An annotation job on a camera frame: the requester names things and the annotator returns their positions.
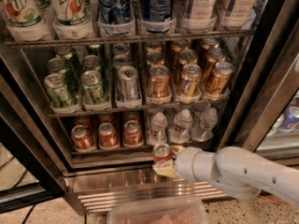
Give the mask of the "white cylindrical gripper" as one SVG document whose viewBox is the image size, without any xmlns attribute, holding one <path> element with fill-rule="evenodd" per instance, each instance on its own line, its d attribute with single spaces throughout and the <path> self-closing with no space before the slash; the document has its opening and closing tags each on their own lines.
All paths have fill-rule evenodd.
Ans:
<svg viewBox="0 0 299 224">
<path fill-rule="evenodd" d="M 173 161 L 153 164 L 152 168 L 158 175 L 170 178 L 177 178 L 179 175 L 191 181 L 211 181 L 220 176 L 216 153 L 203 151 L 196 147 L 184 149 L 182 146 L 171 146 L 170 148 L 177 156 L 175 164 Z"/>
</svg>

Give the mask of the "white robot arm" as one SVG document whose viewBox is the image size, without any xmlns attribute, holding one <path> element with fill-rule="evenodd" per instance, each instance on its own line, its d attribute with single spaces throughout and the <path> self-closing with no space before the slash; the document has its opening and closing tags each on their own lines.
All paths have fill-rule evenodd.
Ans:
<svg viewBox="0 0 299 224">
<path fill-rule="evenodd" d="M 153 148 L 153 170 L 158 175 L 206 181 L 240 201 L 265 190 L 299 206 L 299 170 L 269 161 L 241 147 L 208 152 L 197 147 L 160 144 Z"/>
</svg>

